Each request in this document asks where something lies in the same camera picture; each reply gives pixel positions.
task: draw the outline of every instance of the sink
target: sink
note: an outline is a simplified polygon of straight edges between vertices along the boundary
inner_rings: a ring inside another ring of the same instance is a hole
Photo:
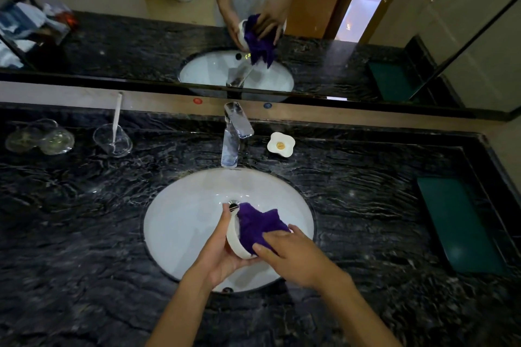
[[[209,169],[167,186],[147,209],[145,243],[163,271],[177,280],[183,277],[217,226],[221,204],[230,201],[249,202],[262,212],[277,208],[286,224],[298,226],[313,238],[311,211],[286,182],[251,169]],[[249,291],[278,278],[268,264],[260,262],[236,271],[214,291]]]
[[[196,57],[188,62],[179,74],[179,81],[191,84],[226,86],[228,70],[237,68],[246,54],[237,51],[216,51]],[[267,91],[291,92],[293,77],[288,69],[278,62],[273,62],[270,68],[262,60],[257,62],[253,71],[244,81],[244,88],[262,89]],[[222,91],[192,89],[199,96],[226,98]],[[287,97],[264,94],[243,93],[243,100],[264,102],[282,102]]]

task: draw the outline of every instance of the left hand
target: left hand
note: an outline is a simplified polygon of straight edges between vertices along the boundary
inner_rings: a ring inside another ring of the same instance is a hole
[[[257,23],[253,27],[258,39],[262,39],[268,35],[273,28],[277,28],[274,45],[279,41],[282,34],[284,22],[288,18],[291,0],[266,0],[263,4],[262,11]]]
[[[226,232],[231,213],[227,203],[223,203],[223,213],[210,238],[206,241],[192,268],[206,278],[212,289],[221,284],[234,271],[261,261],[260,258],[241,259],[231,250],[226,241]]]

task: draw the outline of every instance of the right hand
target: right hand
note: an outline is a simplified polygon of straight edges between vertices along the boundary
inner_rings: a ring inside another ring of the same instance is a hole
[[[219,8],[221,15],[225,21],[226,27],[228,28],[228,32],[230,33],[230,37],[233,42],[242,52],[246,52],[241,42],[239,41],[239,23],[241,20],[237,13],[231,7]]]
[[[263,237],[278,255],[258,243],[253,245],[256,254],[268,263],[279,276],[304,288],[320,291],[324,280],[343,271],[307,237],[297,226],[289,225],[293,233],[277,230]]]

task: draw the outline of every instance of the tiled floor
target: tiled floor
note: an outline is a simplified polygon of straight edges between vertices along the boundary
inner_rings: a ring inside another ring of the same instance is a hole
[[[215,0],[145,0],[153,20],[215,26]]]

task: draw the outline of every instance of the mirror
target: mirror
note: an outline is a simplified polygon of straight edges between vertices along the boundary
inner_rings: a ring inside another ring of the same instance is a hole
[[[34,0],[48,17],[72,15],[72,32],[52,58],[59,63],[0,69],[12,74],[3,79],[32,69],[174,84],[186,94],[378,110],[413,105],[444,115],[442,108],[477,108],[505,119],[505,107],[463,101],[464,75],[452,72],[467,60],[468,77],[483,73],[468,55],[511,1]]]

